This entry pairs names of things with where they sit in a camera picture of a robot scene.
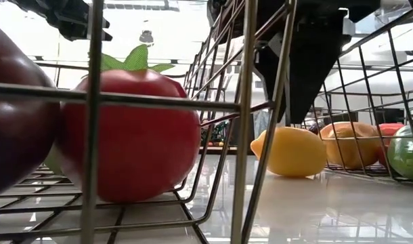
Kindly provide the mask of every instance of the red tomato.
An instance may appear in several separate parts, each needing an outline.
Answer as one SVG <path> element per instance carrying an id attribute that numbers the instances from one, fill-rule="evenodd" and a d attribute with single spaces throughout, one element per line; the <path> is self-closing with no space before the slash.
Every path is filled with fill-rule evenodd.
<path id="1" fill-rule="evenodd" d="M 85 91 L 87 78 L 75 89 Z M 101 90 L 187 97 L 178 82 L 152 70 L 102 72 Z M 85 105 L 66 104 L 62 113 L 57 145 L 64 158 L 62 169 L 75 182 L 83 175 Z M 199 146 L 196 111 L 101 106 L 97 194 L 104 201 L 132 203 L 170 190 L 193 168 Z"/>
<path id="2" fill-rule="evenodd" d="M 401 129 L 403 126 L 404 125 L 401 124 L 401 123 L 383 123 L 383 124 L 380 124 L 381 134 L 383 136 L 394 136 L 396 134 L 396 132 L 399 129 Z M 387 152 L 387 149 L 389 148 L 390 141 L 391 141 L 391 138 L 383 138 L 384 147 L 385 147 L 386 152 Z M 378 160 L 379 160 L 381 165 L 386 167 L 387 162 L 385 160 L 383 150 L 384 149 L 382 148 L 382 146 L 380 146 L 378 148 Z"/>

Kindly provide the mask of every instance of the green tomato leaves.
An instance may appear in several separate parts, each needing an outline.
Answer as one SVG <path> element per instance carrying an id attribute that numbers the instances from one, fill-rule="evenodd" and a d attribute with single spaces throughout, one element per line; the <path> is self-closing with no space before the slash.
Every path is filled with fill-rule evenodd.
<path id="1" fill-rule="evenodd" d="M 148 68 L 148 48 L 140 45 L 133 49 L 125 58 L 124 66 L 127 70 L 142 70 Z"/>
<path id="2" fill-rule="evenodd" d="M 101 70 L 154 70 L 161 73 L 165 70 L 173 68 L 172 64 L 157 64 L 154 66 L 148 66 L 148 47 L 146 45 L 137 46 L 130 54 L 125 58 L 124 62 L 113 58 L 107 54 L 102 55 Z"/>

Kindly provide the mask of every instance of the plastic fruit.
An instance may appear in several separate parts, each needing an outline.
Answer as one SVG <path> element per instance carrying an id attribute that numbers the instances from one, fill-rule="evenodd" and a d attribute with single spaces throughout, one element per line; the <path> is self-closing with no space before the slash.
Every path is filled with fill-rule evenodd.
<path id="1" fill-rule="evenodd" d="M 266 131 L 251 143 L 259 159 Z M 274 131 L 267 168 L 287 177 L 305 177 L 320 173 L 326 165 L 326 149 L 321 139 L 306 129 L 277 127 Z"/>
<path id="2" fill-rule="evenodd" d="M 0 83 L 55 87 L 0 29 Z M 0 98 L 0 193 L 44 161 L 56 136 L 59 102 Z"/>
<path id="3" fill-rule="evenodd" d="M 395 136 L 411 136 L 411 129 L 406 125 Z M 401 176 L 413 180 L 413 138 L 393 138 L 390 141 L 388 158 L 390 166 Z"/>
<path id="4" fill-rule="evenodd" d="M 148 69 L 147 52 L 145 45 L 136 47 L 123 63 L 104 56 L 101 90 L 187 98 L 178 82 L 154 71 L 163 68 Z M 85 91 L 87 84 L 86 77 L 75 90 Z M 84 104 L 63 106 L 57 141 L 62 171 L 74 183 L 83 175 L 85 109 Z M 191 110 L 102 105 L 99 139 L 97 195 L 107 202 L 132 203 L 164 193 L 188 175 L 199 153 L 200 121 Z"/>
<path id="5" fill-rule="evenodd" d="M 317 124 L 317 123 L 314 123 L 313 125 L 311 125 L 311 126 L 309 127 L 309 131 L 312 132 L 312 133 L 314 133 L 315 135 L 318 135 L 319 130 L 322 129 L 322 128 L 324 128 L 324 126 L 325 126 L 325 125 L 324 125 L 324 122 L 319 121 L 318 124 Z"/>
<path id="6" fill-rule="evenodd" d="M 376 129 L 368 124 L 353 122 L 355 134 L 357 137 L 372 137 L 377 136 Z M 350 122 L 336 122 L 334 123 L 337 138 L 354 138 L 353 130 Z M 358 145 L 354 139 L 350 140 L 325 140 L 335 139 L 332 124 L 327 125 L 321 129 L 321 137 L 327 149 L 328 162 L 335 165 L 345 165 L 348 169 L 361 169 L 362 162 L 358 149 L 362 154 L 364 167 L 373 165 L 378 161 L 378 148 L 381 145 L 379 138 L 359 139 Z"/>
<path id="7" fill-rule="evenodd" d="M 63 176 L 64 173 L 60 168 L 60 153 L 56 146 L 52 146 L 47 158 L 44 160 L 44 165 L 47 166 L 54 174 Z"/>
<path id="8" fill-rule="evenodd" d="M 381 134 L 383 136 L 394 136 L 396 134 L 396 132 L 401 129 L 404 125 L 401 123 L 383 123 L 380 124 L 380 130 L 381 130 Z M 383 142 L 384 142 L 384 148 L 385 151 L 387 152 L 389 149 L 389 145 L 390 145 L 390 140 L 391 138 L 383 138 Z M 378 161 L 380 162 L 381 165 L 383 165 L 384 167 L 387 166 L 387 162 L 384 158 L 384 151 L 382 146 L 380 146 L 378 148 Z"/>

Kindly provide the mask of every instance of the purple eggplant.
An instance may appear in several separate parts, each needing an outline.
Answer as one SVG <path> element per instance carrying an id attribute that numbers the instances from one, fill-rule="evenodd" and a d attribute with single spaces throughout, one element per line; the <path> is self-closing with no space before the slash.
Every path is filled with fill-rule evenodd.
<path id="1" fill-rule="evenodd" d="M 319 121 L 318 124 L 314 123 L 311 127 L 309 127 L 309 131 L 311 131 L 312 133 L 314 133 L 315 135 L 317 135 L 319 133 L 319 131 L 324 128 L 324 122 Z"/>
<path id="2" fill-rule="evenodd" d="M 0 29 L 0 83 L 55 87 Z M 0 98 L 0 193 L 30 175 L 55 140 L 60 103 Z"/>

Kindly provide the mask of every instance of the white tile floor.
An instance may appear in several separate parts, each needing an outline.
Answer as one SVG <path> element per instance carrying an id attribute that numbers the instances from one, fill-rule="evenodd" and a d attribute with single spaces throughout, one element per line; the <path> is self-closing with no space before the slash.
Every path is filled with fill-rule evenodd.
<path id="1" fill-rule="evenodd" d="M 201 225 L 210 243 L 229 243 L 235 156 L 227 157 L 225 172 L 211 217 Z M 195 199 L 188 203 L 195 218 L 204 214 L 215 175 L 218 156 L 208 156 Z M 248 159 L 247 191 L 251 193 L 257 162 Z M 190 194 L 194 172 L 188 187 Z M 28 193 L 40 188 L 13 188 L 8 194 Z M 50 188 L 43 192 L 70 192 L 73 186 Z M 167 194 L 158 199 L 172 199 Z M 72 197 L 34 197 L 9 208 L 61 206 Z M 0 206 L 15 199 L 0 199 Z M 96 211 L 97 226 L 114 225 L 119 209 Z M 0 215 L 0 233 L 28 231 L 51 212 Z M 122 224 L 185 220 L 180 207 L 137 206 L 126 209 Z M 64 211 L 43 229 L 78 228 L 79 211 Z M 108 243 L 110 234 L 98 234 L 95 243 Z M 79 237 L 47 237 L 34 244 L 77 244 Z M 192 244 L 200 243 L 192 228 L 124 231 L 116 235 L 117 244 Z M 267 174 L 250 243 L 413 243 L 413 187 L 383 184 L 324 172 L 315 179 L 293 180 Z"/>

